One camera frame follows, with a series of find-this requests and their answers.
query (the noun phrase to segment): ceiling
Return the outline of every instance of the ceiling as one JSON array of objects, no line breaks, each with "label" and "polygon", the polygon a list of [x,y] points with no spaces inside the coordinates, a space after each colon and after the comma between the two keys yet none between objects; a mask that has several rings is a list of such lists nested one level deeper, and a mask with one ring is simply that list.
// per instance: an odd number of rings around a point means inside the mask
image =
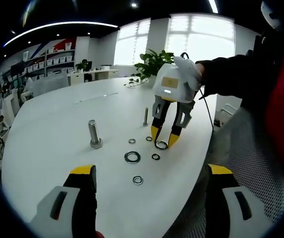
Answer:
[{"label": "ceiling", "polygon": [[[136,2],[138,8],[132,8]],[[15,34],[54,22],[95,21],[123,26],[128,23],[149,18],[169,17],[171,13],[204,12],[212,13],[208,0],[7,0],[0,4],[0,14],[5,19],[0,23],[0,47]],[[261,33],[266,27],[260,11],[260,0],[215,0],[219,15],[231,17],[236,24],[243,25]],[[24,13],[29,7],[25,25]],[[43,28],[28,33],[13,41],[0,51],[0,56],[8,56],[31,44],[54,39],[90,36],[100,38],[116,31],[117,28],[97,25],[72,24]]]}]

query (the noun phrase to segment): metal bolt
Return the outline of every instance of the metal bolt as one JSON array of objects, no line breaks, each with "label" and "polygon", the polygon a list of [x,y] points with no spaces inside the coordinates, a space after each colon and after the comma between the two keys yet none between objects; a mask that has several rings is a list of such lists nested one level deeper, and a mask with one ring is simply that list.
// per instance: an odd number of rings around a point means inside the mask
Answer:
[{"label": "metal bolt", "polygon": [[90,120],[88,122],[89,132],[90,132],[90,146],[94,149],[99,149],[102,147],[102,140],[98,136],[97,127],[96,127],[96,121]]},{"label": "metal bolt", "polygon": [[147,126],[147,114],[148,114],[148,108],[145,109],[143,126]]}]

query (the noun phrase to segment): black sleeve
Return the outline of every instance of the black sleeve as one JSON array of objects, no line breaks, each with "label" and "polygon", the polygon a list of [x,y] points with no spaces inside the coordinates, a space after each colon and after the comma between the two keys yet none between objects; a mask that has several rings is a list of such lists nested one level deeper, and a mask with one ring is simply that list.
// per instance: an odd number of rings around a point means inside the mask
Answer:
[{"label": "black sleeve", "polygon": [[234,56],[198,61],[204,68],[204,96],[220,94],[245,98],[258,81],[258,71],[254,58],[250,56]]}]

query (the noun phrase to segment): person's arm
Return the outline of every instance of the person's arm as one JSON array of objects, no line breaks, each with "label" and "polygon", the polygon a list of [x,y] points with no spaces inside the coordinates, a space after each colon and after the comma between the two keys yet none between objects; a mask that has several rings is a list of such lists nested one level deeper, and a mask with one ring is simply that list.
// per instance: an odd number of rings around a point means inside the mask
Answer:
[{"label": "person's arm", "polygon": [[246,98],[262,95],[271,69],[251,56],[234,56],[196,62],[205,85],[204,96],[220,94]]}]

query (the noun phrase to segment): hand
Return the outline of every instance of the hand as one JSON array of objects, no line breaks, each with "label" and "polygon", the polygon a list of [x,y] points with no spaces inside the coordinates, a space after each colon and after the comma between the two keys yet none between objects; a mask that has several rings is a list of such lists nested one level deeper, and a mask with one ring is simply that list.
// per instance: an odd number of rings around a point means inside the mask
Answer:
[{"label": "hand", "polygon": [[205,72],[205,68],[201,63],[195,64],[195,67],[196,67],[197,71],[201,74],[201,78],[197,79],[197,80],[199,81],[200,84],[204,85],[205,81],[203,80],[203,74]]},{"label": "hand", "polygon": [[205,68],[204,66],[201,64],[201,63],[197,63],[195,64],[197,70],[201,73],[201,75],[203,75],[204,71],[205,71]]}]

